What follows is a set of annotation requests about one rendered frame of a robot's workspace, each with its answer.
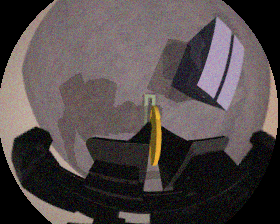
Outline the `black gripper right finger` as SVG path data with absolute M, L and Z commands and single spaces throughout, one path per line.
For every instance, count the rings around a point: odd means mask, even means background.
M 226 144 L 229 144 L 229 137 L 225 136 L 186 141 L 185 138 L 182 139 L 161 126 L 161 153 L 157 164 L 159 164 L 162 189 L 172 191 L 174 188 L 172 184 L 192 157 L 219 151 L 219 149 L 224 151 Z

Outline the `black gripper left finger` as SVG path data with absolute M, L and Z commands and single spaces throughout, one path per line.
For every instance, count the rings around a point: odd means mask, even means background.
M 129 141 L 90 137 L 86 139 L 86 148 L 92 161 L 104 161 L 122 166 L 140 167 L 140 182 L 145 182 L 146 166 L 149 162 L 151 123 L 147 122 Z

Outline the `gold coin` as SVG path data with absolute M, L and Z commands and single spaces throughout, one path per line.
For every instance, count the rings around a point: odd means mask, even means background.
M 149 122 L 151 123 L 150 163 L 151 166 L 156 166 L 161 153 L 161 121 L 159 109 L 156 106 L 150 108 Z

